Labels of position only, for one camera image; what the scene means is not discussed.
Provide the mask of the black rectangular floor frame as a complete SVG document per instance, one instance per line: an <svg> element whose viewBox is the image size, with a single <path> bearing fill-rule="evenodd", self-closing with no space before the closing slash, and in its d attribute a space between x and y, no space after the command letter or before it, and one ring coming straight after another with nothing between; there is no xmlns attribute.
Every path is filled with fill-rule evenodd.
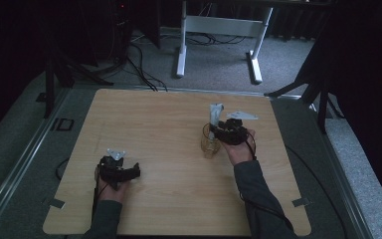
<svg viewBox="0 0 382 239"><path fill-rule="evenodd" d="M74 126L75 121L73 119L55 119L51 130L56 131L70 131Z"/></svg>

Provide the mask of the person's right hand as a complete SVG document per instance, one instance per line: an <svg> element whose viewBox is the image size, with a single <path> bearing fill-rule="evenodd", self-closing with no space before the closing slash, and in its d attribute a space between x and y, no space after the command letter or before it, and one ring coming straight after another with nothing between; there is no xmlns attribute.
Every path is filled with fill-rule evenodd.
<svg viewBox="0 0 382 239"><path fill-rule="evenodd" d="M232 165L251 161L256 158L255 133L253 129L249 129L247 140L241 144L229 145L224 142L222 143Z"/></svg>

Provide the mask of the white metal desk frame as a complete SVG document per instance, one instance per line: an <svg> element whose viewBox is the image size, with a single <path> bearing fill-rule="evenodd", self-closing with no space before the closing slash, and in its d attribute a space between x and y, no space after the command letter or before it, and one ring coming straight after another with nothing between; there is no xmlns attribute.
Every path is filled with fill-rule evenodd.
<svg viewBox="0 0 382 239"><path fill-rule="evenodd" d="M187 13L187 0L183 0L181 4L181 44L178 53L176 76L182 78L185 75L187 56L186 35L188 33L251 37L256 39L256 45L255 48L247 54L249 69L251 70L252 80L256 84L260 84L263 78L258 56L269 27L273 10L273 7L268 7L262 20L203 17L189 15Z"/></svg>

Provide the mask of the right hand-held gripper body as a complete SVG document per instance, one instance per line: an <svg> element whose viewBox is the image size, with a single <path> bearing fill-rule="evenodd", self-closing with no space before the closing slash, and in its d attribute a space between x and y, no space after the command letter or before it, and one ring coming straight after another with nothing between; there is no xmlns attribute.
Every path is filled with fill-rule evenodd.
<svg viewBox="0 0 382 239"><path fill-rule="evenodd" d="M230 145L245 142L248 137L248 130L244 127L243 120L257 119L257 116L241 111L227 114L227 119L225 120L226 128L222 128L225 132L225 137L221 141Z"/></svg>

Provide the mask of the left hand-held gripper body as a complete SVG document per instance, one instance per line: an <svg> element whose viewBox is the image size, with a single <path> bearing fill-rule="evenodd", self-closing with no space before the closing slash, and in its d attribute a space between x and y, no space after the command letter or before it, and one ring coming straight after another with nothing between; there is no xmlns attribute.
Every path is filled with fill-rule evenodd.
<svg viewBox="0 0 382 239"><path fill-rule="evenodd" d="M118 190L121 182L126 182L133 178L133 169L123 168L123 157L125 151L116 151L108 149L107 155L104 155L97 165L99 176L107 182L111 188Z"/></svg>

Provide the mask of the black metal stand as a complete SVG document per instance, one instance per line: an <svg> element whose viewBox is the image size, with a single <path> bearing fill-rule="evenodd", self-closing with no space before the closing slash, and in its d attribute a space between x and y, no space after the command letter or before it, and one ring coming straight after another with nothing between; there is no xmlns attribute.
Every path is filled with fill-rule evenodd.
<svg viewBox="0 0 382 239"><path fill-rule="evenodd" d="M319 98L316 123L320 131L326 133L325 119L332 73L333 67L331 64L303 64L291 84L276 91L266 93L266 97L278 98L291 90L306 85L306 89L300 99L305 105L309 105L312 104L316 98Z"/></svg>
<svg viewBox="0 0 382 239"><path fill-rule="evenodd" d="M50 53L49 61L47 63L45 71L45 119L47 119L51 115L56 106L55 80L58 80L63 88L71 88L74 85L75 80L72 77L71 69L74 69L84 77L92 80L93 82L99 85L112 86L111 82L100 78L95 73L92 73L82 65L76 63L74 60L69 58L60 50L53 50Z"/></svg>

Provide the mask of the dark computer tower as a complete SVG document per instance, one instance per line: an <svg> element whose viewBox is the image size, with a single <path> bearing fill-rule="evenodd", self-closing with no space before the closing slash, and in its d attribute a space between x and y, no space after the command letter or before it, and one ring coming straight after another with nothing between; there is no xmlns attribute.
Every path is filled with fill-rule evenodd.
<svg viewBox="0 0 382 239"><path fill-rule="evenodd" d="M113 61L123 64L126 61L132 25L131 25L131 0L110 0L111 20L114 34Z"/></svg>

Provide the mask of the amber glass cup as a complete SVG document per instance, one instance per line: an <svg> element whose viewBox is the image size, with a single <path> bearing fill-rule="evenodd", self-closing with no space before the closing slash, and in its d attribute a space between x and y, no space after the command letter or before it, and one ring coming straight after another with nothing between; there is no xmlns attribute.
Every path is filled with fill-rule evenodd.
<svg viewBox="0 0 382 239"><path fill-rule="evenodd" d="M205 158L213 158L221 148L221 142L210 131L210 125L208 123L202 128L200 147Z"/></svg>

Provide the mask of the metal floor rail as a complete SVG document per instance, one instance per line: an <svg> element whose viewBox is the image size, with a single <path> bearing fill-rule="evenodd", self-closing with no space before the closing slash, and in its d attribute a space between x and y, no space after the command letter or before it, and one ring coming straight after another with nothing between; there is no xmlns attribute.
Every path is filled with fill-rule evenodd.
<svg viewBox="0 0 382 239"><path fill-rule="evenodd" d="M5 207L11 200L12 195L16 191L19 183L25 175L27 169L32 163L37 151L39 150L44 138L54 124L61 106L64 104L70 89L61 89L56 97L55 105L46 119L42 119L32 138L23 149L22 154L13 164L11 170L0 185L0 216Z"/></svg>
<svg viewBox="0 0 382 239"><path fill-rule="evenodd" d="M358 203L354 191L352 190L351 184L348 181L348 177L346 176L344 167L340 162L337 151L329 138L329 134L320 128L319 136L322 140L323 147L325 148L327 158L330 163L331 175L355 234L358 239L373 239L361 206Z"/></svg>

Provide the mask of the person's left hand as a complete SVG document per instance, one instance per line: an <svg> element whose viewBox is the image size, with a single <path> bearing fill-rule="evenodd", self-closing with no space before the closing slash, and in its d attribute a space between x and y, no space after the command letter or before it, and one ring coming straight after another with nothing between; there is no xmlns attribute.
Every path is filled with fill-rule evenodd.
<svg viewBox="0 0 382 239"><path fill-rule="evenodd" d="M115 201L122 203L130 182L121 182L117 185L117 189L113 189L106 181L99 175L99 169L95 169L95 182L96 182L96 200L97 201Z"/></svg>

